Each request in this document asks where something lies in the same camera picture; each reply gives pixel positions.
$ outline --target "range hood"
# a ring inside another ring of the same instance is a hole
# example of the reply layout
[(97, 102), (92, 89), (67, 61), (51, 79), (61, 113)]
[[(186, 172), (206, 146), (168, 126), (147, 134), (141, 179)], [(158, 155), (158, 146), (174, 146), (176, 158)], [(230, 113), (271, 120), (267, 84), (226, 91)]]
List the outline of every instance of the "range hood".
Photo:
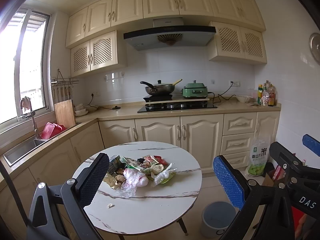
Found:
[[(178, 18), (154, 20), (154, 26), (168, 23), (182, 23)], [(158, 49), (181, 46), (206, 46), (216, 33), (215, 27), (198, 25), (160, 26), (124, 33), (124, 40), (136, 50)]]

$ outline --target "white marble tabletop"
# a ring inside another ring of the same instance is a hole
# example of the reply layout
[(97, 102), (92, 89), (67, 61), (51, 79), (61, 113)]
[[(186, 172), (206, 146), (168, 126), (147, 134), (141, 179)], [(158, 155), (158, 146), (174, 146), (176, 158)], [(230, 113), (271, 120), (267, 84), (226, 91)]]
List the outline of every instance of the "white marble tabletop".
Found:
[[(159, 155), (177, 174), (164, 184), (138, 187), (136, 195), (128, 199), (119, 196), (114, 189), (102, 182), (91, 204), (84, 207), (91, 222), (97, 228), (122, 235), (139, 235), (159, 230), (182, 217), (196, 201), (202, 174), (196, 159), (180, 147), (162, 142), (132, 142), (101, 151), (132, 159), (146, 155)], [(96, 153), (84, 161), (73, 178), (93, 162)]]

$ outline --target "das logo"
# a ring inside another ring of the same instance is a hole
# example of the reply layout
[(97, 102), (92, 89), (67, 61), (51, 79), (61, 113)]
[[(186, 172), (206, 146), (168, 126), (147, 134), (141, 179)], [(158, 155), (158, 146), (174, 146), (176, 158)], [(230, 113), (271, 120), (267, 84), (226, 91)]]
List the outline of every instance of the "das logo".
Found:
[[(299, 202), (300, 202), (300, 203), (304, 203), (305, 200), (306, 200), (306, 198), (305, 198), (305, 197), (302, 197), (302, 198), (299, 200)], [(317, 204), (316, 202), (313, 202), (313, 203), (310, 205), (310, 200), (308, 200), (307, 202), (304, 203), (304, 205), (308, 206), (309, 208), (314, 208), (316, 204)]]

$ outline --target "window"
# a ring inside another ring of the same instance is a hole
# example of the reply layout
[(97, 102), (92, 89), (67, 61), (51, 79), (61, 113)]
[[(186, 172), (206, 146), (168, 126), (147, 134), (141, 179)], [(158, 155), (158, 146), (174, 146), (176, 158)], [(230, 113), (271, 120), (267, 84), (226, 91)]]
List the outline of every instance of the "window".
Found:
[(20, 8), (0, 33), (0, 127), (25, 113), (20, 109), (25, 96), (31, 99), (32, 110), (47, 109), (43, 54), (49, 17)]

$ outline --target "electrical outlet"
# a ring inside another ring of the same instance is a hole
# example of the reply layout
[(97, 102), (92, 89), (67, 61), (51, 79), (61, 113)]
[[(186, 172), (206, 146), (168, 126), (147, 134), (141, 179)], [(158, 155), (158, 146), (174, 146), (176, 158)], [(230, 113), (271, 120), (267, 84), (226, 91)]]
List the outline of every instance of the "electrical outlet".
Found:
[(99, 91), (98, 92), (92, 92), (92, 94), (93, 94), (94, 97), (99, 97), (100, 96), (100, 92)]
[(234, 81), (234, 80), (231, 80), (231, 81), (229, 81), (229, 86), (231, 86), (232, 84), (233, 87), (240, 87), (240, 81)]

